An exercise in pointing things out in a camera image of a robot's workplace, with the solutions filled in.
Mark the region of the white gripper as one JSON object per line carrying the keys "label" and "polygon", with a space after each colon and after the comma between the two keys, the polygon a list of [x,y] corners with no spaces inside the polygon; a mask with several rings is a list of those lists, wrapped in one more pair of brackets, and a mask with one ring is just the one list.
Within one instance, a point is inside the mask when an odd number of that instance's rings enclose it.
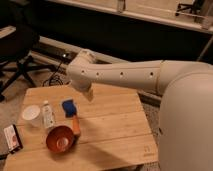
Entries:
{"label": "white gripper", "polygon": [[84,92],[83,96],[88,100],[93,100],[93,89],[91,88],[91,83],[87,81],[80,81],[80,80],[72,80],[70,82],[72,87],[77,91]]}

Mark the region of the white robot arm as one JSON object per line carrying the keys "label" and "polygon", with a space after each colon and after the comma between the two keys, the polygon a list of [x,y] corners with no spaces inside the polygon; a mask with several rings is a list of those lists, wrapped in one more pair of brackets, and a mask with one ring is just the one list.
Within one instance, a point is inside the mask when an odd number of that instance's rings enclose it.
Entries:
{"label": "white robot arm", "polygon": [[158,161],[161,171],[213,171],[213,65],[153,60],[98,64],[88,49],[66,68],[70,85],[91,97],[94,83],[161,97]]}

